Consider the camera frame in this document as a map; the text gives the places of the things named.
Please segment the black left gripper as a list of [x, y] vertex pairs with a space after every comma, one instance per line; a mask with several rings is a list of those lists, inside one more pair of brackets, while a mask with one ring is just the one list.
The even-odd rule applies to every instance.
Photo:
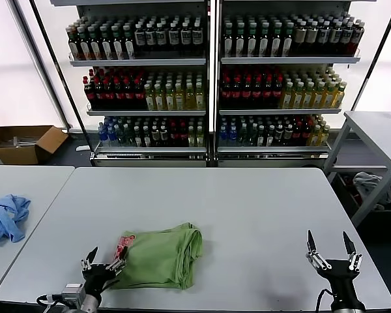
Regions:
[[96, 246], [88, 253], [85, 259], [81, 260], [81, 270], [85, 279], [84, 290], [86, 294], [101, 294], [104, 290], [114, 285], [118, 271], [126, 265], [126, 255], [128, 247], [119, 247], [115, 254], [115, 259], [110, 264], [93, 264], [98, 251]]

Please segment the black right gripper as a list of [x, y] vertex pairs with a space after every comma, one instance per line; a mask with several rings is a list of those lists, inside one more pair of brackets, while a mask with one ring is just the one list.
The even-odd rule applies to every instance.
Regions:
[[317, 251], [317, 247], [312, 235], [308, 230], [306, 257], [318, 274], [327, 279], [331, 292], [336, 296], [356, 296], [353, 280], [358, 276], [362, 263], [362, 254], [358, 253], [355, 244], [351, 241], [346, 232], [343, 232], [343, 240], [348, 260], [325, 260]]

